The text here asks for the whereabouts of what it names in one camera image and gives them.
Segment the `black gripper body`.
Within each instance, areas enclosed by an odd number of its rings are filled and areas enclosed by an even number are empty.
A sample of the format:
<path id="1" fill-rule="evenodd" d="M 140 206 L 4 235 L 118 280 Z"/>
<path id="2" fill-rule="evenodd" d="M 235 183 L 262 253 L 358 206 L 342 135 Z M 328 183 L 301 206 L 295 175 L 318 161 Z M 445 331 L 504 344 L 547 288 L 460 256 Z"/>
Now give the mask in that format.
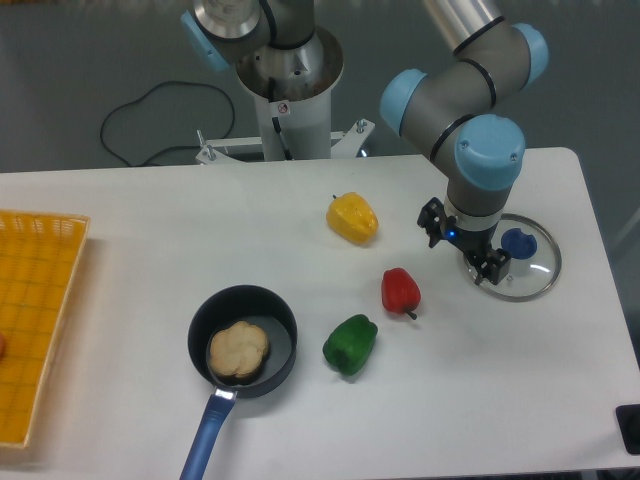
<path id="1" fill-rule="evenodd" d="M 471 260 L 500 258 L 501 254 L 492 246 L 497 225 L 480 231 L 464 230 L 451 225 L 446 230 L 446 240 Z"/>

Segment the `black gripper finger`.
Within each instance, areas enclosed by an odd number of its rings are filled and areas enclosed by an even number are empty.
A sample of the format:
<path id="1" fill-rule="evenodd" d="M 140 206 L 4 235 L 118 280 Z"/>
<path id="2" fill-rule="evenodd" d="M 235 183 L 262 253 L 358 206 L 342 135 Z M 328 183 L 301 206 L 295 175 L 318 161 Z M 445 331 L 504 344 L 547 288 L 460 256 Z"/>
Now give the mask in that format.
<path id="1" fill-rule="evenodd" d="M 511 254 L 502 249 L 491 249 L 483 264 L 483 278 L 492 285 L 498 285 L 508 274 Z"/>
<path id="2" fill-rule="evenodd" d="M 484 280 L 484 276 L 483 276 L 484 258 L 481 255 L 478 255 L 476 253 L 467 253 L 466 260 L 469 263 L 469 265 L 475 270 L 476 275 L 474 279 L 474 284 L 476 286 L 479 286 Z"/>

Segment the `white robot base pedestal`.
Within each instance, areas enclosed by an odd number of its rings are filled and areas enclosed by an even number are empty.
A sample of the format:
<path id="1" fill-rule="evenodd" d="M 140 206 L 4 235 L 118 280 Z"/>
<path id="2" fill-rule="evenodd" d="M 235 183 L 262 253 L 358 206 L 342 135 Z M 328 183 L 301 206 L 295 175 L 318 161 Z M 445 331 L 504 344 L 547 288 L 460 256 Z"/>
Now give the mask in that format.
<path id="1" fill-rule="evenodd" d="M 364 153 L 375 123 L 359 118 L 347 131 L 333 131 L 332 90 L 341 79 L 344 57 L 337 39 L 318 26 L 294 49 L 263 46 L 235 64 L 241 86 L 254 101 L 259 135 L 247 140 L 206 140 L 199 136 L 195 160 L 232 163 L 260 153 L 269 161 L 346 159 Z"/>

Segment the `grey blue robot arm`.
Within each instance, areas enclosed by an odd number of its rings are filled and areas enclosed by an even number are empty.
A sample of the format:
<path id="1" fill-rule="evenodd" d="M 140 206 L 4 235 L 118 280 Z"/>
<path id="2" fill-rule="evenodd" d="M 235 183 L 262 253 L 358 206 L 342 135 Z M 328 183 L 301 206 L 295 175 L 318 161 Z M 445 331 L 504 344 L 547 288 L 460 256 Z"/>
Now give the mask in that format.
<path id="1" fill-rule="evenodd" d="M 409 69 L 380 100 L 386 124 L 446 176 L 444 199 L 421 210 L 431 244 L 460 250 L 477 282 L 500 283 L 512 254 L 492 238 L 525 151 L 521 129 L 493 114 L 496 103 L 534 82 L 549 52 L 527 24 L 510 24 L 491 1 L 426 5 L 455 57 L 443 73 Z M 252 94 L 266 160 L 330 154 L 331 92 L 344 68 L 336 38 L 310 1 L 197 1 L 181 23 L 213 70 L 233 68 Z"/>

